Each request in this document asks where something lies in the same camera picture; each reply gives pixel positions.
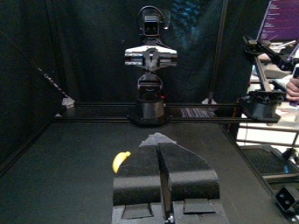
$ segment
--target black fabric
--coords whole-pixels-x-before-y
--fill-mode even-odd
[[[120,151],[133,155],[154,132],[202,157],[217,173],[230,224],[285,223],[237,146],[209,123],[148,129],[130,123],[53,123],[0,178],[0,223],[110,223],[113,157]]]
[[[234,102],[248,91],[252,63],[244,53],[242,36],[257,37],[266,5],[268,1],[258,0],[228,1],[214,86],[216,102]]]
[[[0,2],[0,164],[49,122],[61,105],[61,96],[9,39],[56,81],[42,1]]]
[[[177,67],[158,71],[168,102],[206,96],[221,1],[54,2],[70,95],[84,102],[132,102],[141,69],[125,66],[126,48],[140,46],[136,15],[153,5],[172,13],[162,42],[178,53]]]
[[[234,102],[248,88],[250,65],[242,35],[257,35],[266,1],[229,0],[224,38],[210,89],[222,1],[52,1],[69,92],[84,102],[130,102],[141,69],[124,65],[124,51],[140,46],[136,14],[145,5],[172,13],[162,42],[177,50],[177,67],[158,71],[166,102],[201,102],[214,90],[218,102]]]

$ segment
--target black backdrop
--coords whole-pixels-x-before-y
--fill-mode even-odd
[[[216,66],[214,100],[246,92],[250,65],[241,36],[257,35],[268,1],[228,0]],[[220,0],[34,0],[0,2],[0,31],[81,102],[132,102],[138,68],[124,51],[140,46],[136,13],[153,5],[172,13],[162,42],[177,51],[177,67],[158,72],[168,102],[201,102],[210,90],[220,27]],[[0,162],[52,119],[61,96],[0,36]]]

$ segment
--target black wall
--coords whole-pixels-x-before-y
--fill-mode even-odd
[[[49,122],[61,105],[61,96],[14,45],[56,80],[44,1],[0,2],[0,163]]]
[[[228,0],[214,87],[220,0],[33,0],[0,2],[0,163],[49,122],[61,96],[6,37],[78,102],[132,102],[138,68],[124,65],[140,46],[136,14],[145,5],[172,13],[162,42],[177,51],[177,67],[158,71],[168,102],[234,102],[246,92],[250,65],[242,35],[257,35],[268,1]]]

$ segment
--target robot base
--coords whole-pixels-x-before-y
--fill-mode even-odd
[[[140,126],[160,126],[165,124],[170,120],[170,116],[164,114],[164,100],[137,100],[126,118]]]

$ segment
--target metal bracket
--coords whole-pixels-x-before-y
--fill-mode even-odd
[[[64,106],[66,109],[73,108],[74,101],[68,97],[61,99],[61,106]]]

